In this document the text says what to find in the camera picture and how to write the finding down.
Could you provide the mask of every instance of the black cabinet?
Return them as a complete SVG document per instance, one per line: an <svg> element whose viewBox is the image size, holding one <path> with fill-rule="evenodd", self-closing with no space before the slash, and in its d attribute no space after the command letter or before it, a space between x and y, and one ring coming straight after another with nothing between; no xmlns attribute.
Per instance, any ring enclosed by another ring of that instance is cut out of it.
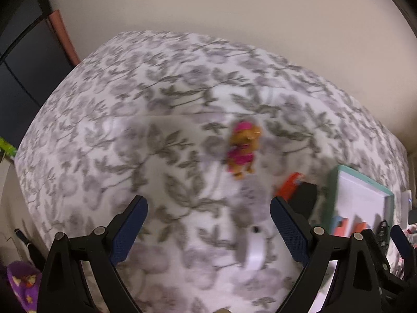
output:
<svg viewBox="0 0 417 313"><path fill-rule="evenodd" d="M41 15L42 10L38 0L24 0L0 36L0 53L4 53L13 41Z"/></svg>
<svg viewBox="0 0 417 313"><path fill-rule="evenodd" d="M15 147L73 69L47 16L47 0L24 0L0 35L0 136Z"/></svg>
<svg viewBox="0 0 417 313"><path fill-rule="evenodd" d="M38 111L6 65L0 65L0 136L18 147Z"/></svg>
<svg viewBox="0 0 417 313"><path fill-rule="evenodd" d="M6 63L40 105L72 70L46 20L19 41L7 56Z"/></svg>

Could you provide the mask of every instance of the green object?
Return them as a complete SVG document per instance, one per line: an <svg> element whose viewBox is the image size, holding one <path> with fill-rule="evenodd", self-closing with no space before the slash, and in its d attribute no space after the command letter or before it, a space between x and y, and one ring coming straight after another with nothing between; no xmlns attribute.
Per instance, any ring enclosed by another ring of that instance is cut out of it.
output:
<svg viewBox="0 0 417 313"><path fill-rule="evenodd" d="M8 143L5 139L0 136L0 149L3 149L6 152L8 157L14 158L16 156L17 149Z"/></svg>
<svg viewBox="0 0 417 313"><path fill-rule="evenodd" d="M322 212L322 227L329 232L330 226L332 223L332 217L334 216L334 208L336 201L338 199L339 192L339 174L340 172L345 172L350 174L354 178L357 178L367 184L371 185L374 189L385 193L381 201L384 201L384 217L381 220L385 219L389 227L393 226L393 216L394 216L394 194L387 187L378 184L376 181L367 177L366 175L344 165L338 165L332 169L327 178L327 199ZM389 244L389 234L386 240L386 243Z"/></svg>

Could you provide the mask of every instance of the orange object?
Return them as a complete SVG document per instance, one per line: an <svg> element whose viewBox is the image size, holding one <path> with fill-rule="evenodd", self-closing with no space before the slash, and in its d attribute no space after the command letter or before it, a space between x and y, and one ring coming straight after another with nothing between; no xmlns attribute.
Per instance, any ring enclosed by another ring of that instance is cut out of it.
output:
<svg viewBox="0 0 417 313"><path fill-rule="evenodd" d="M76 66L80 63L80 59L78 58L77 52L72 45L68 32L62 21L61 13L59 10L55 10L51 15L49 15L48 19L53 30L55 31L56 36L58 37L59 42L64 48L65 53L68 55L71 63Z"/></svg>
<svg viewBox="0 0 417 313"><path fill-rule="evenodd" d="M333 231L333 235L336 235L337 237L344 237L347 228L347 222L347 218L343 218L342 220L340 220Z"/></svg>
<svg viewBox="0 0 417 313"><path fill-rule="evenodd" d="M275 196L280 196L288 202L297 187L304 181L304 178L304 174L298 172L291 174L289 178L285 180L281 188L275 193Z"/></svg>
<svg viewBox="0 0 417 313"><path fill-rule="evenodd" d="M360 233L363 230L366 230L367 228L368 228L368 224L366 222L360 222L353 227L353 230L352 230L351 234Z"/></svg>

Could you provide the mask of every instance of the metal screw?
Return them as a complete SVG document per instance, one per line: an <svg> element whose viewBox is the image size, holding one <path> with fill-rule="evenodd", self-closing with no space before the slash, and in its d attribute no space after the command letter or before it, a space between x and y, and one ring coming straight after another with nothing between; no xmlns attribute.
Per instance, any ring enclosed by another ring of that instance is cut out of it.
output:
<svg viewBox="0 0 417 313"><path fill-rule="evenodd" d="M95 235L102 235L105 231L106 231L106 229L103 226L100 226L100 227L97 227L96 229L94 229L94 234Z"/></svg>
<svg viewBox="0 0 417 313"><path fill-rule="evenodd" d="M313 232L316 233L317 235L323 235L324 229L321 228L320 226L317 226L317 227L314 227Z"/></svg>
<svg viewBox="0 0 417 313"><path fill-rule="evenodd" d="M63 232L58 232L55 234L55 239L56 240L61 240L64 237L64 233Z"/></svg>
<svg viewBox="0 0 417 313"><path fill-rule="evenodd" d="M356 240L359 240L359 241L361 241L364 237L362 236L362 234L360 234L360 233L358 233L358 232L356 232L356 233L353 233L353 237L356 239Z"/></svg>

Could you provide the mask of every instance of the blue gripper pad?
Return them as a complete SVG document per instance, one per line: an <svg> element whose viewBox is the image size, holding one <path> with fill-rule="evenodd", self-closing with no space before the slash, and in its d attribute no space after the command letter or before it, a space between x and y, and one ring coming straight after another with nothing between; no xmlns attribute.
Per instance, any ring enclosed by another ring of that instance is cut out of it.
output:
<svg viewBox="0 0 417 313"><path fill-rule="evenodd" d="M397 247L401 258L407 259L412 256L413 247L399 225L395 225L391 228L390 236Z"/></svg>
<svg viewBox="0 0 417 313"><path fill-rule="evenodd" d="M147 214L148 202L143 196L140 196L136 206L132 209L113 239L110 254L110 261L113 266L126 260Z"/></svg>
<svg viewBox="0 0 417 313"><path fill-rule="evenodd" d="M271 218L278 228L292 258L297 262L301 262L305 267L309 262L307 254L308 240L276 198L271 201L270 211Z"/></svg>

